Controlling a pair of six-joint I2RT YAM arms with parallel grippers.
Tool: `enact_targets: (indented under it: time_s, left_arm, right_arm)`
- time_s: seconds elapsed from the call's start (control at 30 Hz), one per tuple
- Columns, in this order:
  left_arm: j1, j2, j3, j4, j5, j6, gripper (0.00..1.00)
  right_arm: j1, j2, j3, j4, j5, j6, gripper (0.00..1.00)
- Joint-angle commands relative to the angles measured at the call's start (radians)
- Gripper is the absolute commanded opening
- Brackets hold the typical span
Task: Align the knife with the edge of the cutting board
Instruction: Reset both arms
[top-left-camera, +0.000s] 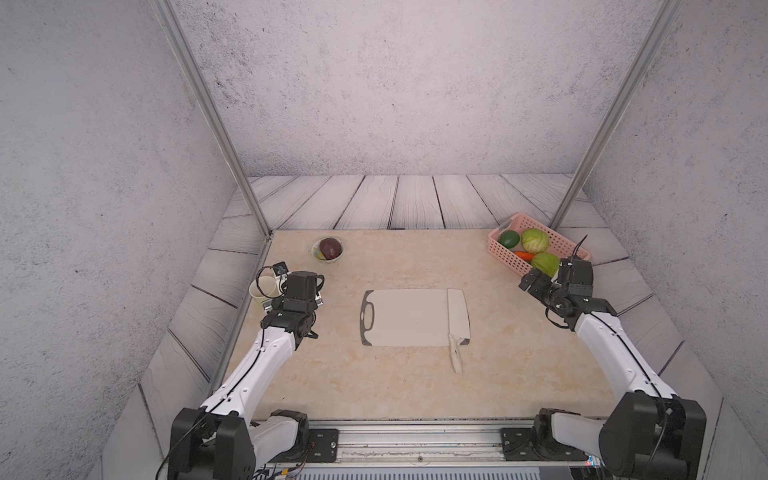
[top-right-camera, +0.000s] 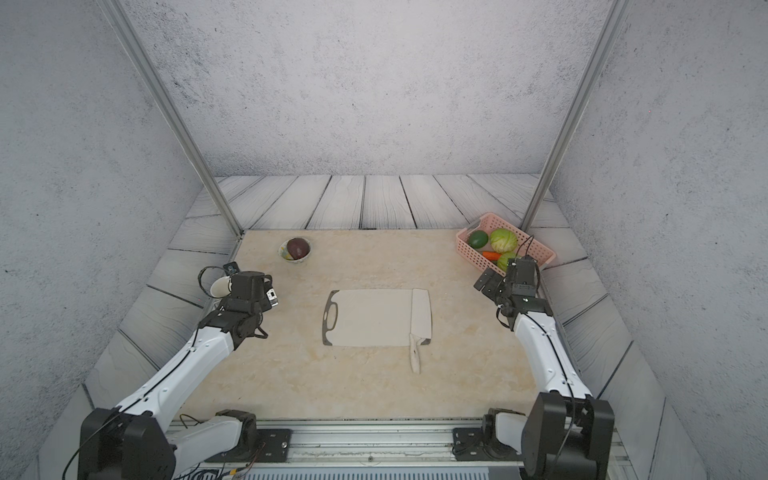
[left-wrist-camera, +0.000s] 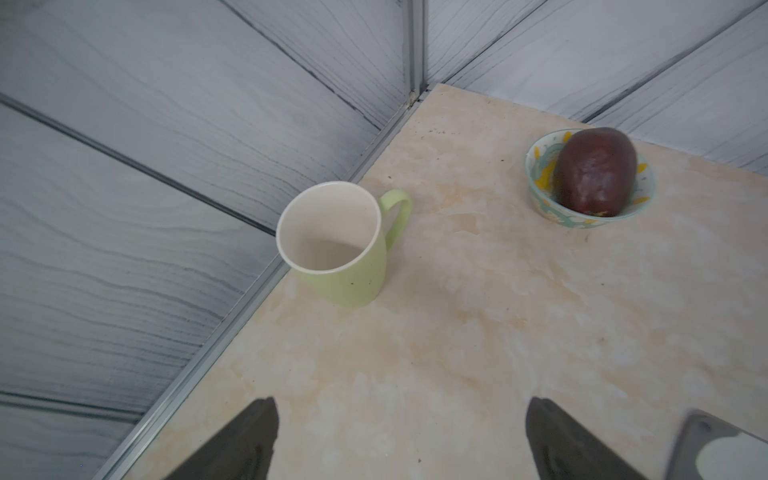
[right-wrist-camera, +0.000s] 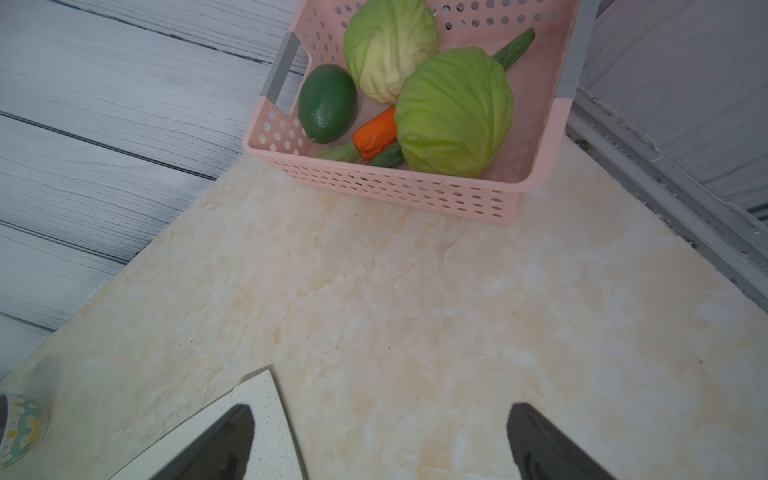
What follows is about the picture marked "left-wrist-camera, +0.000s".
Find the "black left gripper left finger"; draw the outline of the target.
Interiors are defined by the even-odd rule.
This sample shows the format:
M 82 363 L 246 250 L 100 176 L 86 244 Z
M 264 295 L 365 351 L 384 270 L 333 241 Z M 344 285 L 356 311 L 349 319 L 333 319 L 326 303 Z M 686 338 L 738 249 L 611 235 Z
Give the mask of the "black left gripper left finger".
M 268 476 L 278 429 L 275 400 L 272 397 L 254 400 L 166 479 L 264 480 Z

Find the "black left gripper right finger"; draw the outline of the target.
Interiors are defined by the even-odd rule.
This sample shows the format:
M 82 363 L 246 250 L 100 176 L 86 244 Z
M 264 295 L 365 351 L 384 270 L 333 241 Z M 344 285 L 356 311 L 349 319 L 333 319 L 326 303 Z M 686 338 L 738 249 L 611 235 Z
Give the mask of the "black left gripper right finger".
M 540 479 L 645 480 L 550 399 L 530 400 L 525 429 Z

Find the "white grey-rimmed cutting board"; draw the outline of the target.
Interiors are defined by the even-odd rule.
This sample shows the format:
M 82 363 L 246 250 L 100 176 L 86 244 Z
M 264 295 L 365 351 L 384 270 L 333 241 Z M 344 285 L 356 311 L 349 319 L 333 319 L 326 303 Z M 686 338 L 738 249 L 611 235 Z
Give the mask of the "white grey-rimmed cutting board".
M 693 410 L 681 427 L 665 478 L 767 480 L 767 441 Z

